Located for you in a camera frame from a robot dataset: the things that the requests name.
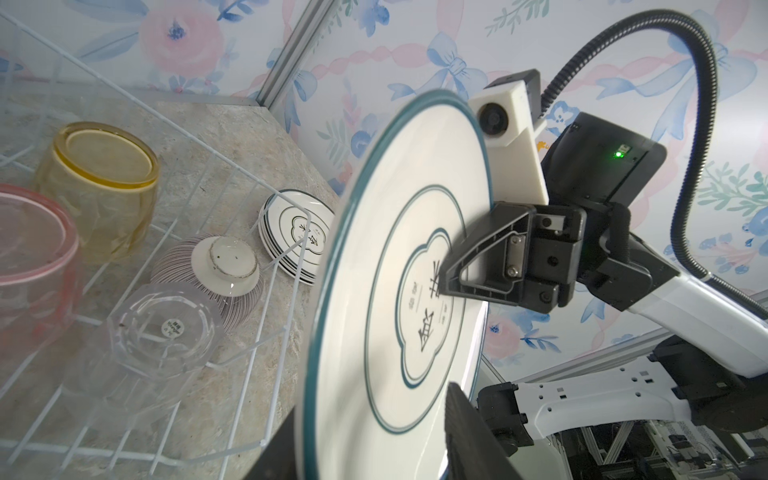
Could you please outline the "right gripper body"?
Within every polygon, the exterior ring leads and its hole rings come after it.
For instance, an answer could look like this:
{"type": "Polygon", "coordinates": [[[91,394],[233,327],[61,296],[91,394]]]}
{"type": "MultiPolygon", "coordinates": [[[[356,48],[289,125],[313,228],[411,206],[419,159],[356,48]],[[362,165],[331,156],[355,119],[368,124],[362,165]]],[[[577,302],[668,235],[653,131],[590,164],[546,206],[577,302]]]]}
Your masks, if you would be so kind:
{"type": "Polygon", "coordinates": [[[630,206],[666,156],[651,139],[577,115],[542,162],[550,202],[535,212],[523,308],[548,314],[582,285],[625,311],[679,275],[630,229],[630,206]]]}

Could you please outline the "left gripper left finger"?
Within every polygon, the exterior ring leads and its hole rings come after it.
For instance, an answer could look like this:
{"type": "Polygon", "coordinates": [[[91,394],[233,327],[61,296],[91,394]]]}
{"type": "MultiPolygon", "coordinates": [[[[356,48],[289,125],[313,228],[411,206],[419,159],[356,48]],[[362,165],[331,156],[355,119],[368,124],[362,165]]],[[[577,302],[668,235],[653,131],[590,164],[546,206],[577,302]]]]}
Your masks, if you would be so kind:
{"type": "Polygon", "coordinates": [[[290,411],[244,480],[296,480],[295,413],[290,411]]]}

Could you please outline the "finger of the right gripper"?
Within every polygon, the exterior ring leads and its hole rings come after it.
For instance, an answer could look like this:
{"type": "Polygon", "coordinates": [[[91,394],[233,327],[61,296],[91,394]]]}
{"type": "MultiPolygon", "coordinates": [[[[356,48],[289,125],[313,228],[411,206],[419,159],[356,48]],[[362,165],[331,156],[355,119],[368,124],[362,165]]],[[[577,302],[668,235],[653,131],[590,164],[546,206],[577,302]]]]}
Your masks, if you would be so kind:
{"type": "Polygon", "coordinates": [[[536,208],[496,203],[442,261],[438,291],[474,300],[521,300],[536,208]]]}

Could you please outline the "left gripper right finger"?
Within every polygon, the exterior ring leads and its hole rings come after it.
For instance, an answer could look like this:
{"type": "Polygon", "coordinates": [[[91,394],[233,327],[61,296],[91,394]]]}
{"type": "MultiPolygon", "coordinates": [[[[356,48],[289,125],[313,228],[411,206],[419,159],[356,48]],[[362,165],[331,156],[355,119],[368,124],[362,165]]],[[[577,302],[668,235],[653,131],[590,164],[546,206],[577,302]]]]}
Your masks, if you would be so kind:
{"type": "Polygon", "coordinates": [[[507,455],[460,386],[445,397],[447,479],[521,479],[507,455]]]}

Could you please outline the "grey patterned plate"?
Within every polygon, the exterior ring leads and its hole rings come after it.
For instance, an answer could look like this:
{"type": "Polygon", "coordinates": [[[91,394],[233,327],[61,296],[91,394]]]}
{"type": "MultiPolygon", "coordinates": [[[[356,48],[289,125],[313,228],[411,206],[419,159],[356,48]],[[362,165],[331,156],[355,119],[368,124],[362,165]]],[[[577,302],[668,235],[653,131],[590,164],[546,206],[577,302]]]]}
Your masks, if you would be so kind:
{"type": "Polygon", "coordinates": [[[334,212],[320,199],[301,190],[283,189],[263,204],[258,231],[283,271],[312,285],[333,220],[334,212]]]}
{"type": "Polygon", "coordinates": [[[325,244],[295,413],[303,479],[439,479],[446,391],[475,383],[488,307],[443,295],[444,260],[492,207],[482,134],[447,90],[368,148],[325,244]]]}

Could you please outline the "clear glass cup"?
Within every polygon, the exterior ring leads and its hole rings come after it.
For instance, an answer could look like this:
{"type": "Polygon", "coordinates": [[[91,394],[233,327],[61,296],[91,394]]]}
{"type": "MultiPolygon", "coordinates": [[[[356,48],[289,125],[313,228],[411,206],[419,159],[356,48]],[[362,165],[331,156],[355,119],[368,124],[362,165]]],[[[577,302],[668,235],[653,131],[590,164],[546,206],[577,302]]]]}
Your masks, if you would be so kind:
{"type": "Polygon", "coordinates": [[[223,335],[218,306],[201,290],[144,285],[69,363],[63,404],[100,432],[148,431],[190,390],[223,335]]]}

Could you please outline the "white ceramic bowl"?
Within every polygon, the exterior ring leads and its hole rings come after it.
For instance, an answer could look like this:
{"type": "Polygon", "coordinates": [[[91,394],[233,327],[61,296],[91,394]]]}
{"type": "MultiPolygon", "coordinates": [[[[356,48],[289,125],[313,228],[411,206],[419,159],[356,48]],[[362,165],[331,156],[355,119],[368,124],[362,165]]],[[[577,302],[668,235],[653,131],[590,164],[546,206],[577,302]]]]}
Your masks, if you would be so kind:
{"type": "Polygon", "coordinates": [[[255,251],[232,236],[199,235],[178,242],[154,263],[150,281],[186,283],[205,293],[218,306],[227,333],[250,317],[263,291],[255,251]]]}

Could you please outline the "white wire dish rack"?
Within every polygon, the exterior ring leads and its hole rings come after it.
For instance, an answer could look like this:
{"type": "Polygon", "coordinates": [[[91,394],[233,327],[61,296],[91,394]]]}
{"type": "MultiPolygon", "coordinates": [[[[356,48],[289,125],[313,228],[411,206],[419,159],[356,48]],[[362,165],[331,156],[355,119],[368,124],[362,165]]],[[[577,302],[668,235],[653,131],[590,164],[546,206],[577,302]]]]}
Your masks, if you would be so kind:
{"type": "Polygon", "coordinates": [[[157,204],[126,257],[85,267],[70,328],[1,364],[5,479],[240,479],[291,407],[297,324],[307,290],[271,259],[257,233],[266,198],[310,171],[259,107],[163,102],[106,80],[10,11],[1,13],[1,178],[27,185],[53,135],[78,120],[132,132],[157,154],[157,204]],[[189,390],[146,426],[79,418],[63,388],[88,337],[147,285],[156,264],[193,236],[248,242],[264,279],[256,309],[227,334],[189,390]]]}

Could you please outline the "pink glass cup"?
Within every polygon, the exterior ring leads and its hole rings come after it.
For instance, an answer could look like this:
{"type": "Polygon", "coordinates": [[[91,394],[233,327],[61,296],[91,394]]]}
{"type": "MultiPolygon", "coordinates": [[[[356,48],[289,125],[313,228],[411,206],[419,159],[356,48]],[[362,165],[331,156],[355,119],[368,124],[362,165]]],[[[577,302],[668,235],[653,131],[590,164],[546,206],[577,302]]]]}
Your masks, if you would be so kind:
{"type": "Polygon", "coordinates": [[[23,187],[1,186],[1,358],[29,355],[74,321],[82,294],[79,237],[70,215],[23,187]]]}

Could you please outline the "yellow glass cup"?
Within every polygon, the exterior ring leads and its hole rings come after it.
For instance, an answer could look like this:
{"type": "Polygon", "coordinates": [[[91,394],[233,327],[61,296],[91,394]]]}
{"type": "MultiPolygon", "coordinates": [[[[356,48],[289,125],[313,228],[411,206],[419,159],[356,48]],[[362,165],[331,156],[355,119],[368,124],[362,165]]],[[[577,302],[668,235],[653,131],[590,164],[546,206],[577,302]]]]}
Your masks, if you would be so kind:
{"type": "Polygon", "coordinates": [[[55,134],[32,189],[69,213],[83,261],[103,264],[141,246],[154,214],[159,176],[159,160],[141,139],[83,121],[55,134]]]}

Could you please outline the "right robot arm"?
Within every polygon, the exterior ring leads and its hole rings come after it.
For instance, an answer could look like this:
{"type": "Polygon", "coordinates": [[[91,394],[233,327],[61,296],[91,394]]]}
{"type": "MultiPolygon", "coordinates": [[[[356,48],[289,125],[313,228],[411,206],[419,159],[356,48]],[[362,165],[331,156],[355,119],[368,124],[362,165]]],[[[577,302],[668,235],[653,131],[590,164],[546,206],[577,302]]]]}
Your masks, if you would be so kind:
{"type": "Polygon", "coordinates": [[[553,382],[502,383],[477,400],[506,454],[564,430],[643,420],[726,433],[767,423],[767,325],[630,230],[629,206],[665,148],[580,113],[546,154],[548,205],[497,203],[437,267],[450,297],[548,313],[577,285],[669,337],[624,365],[553,382]]]}

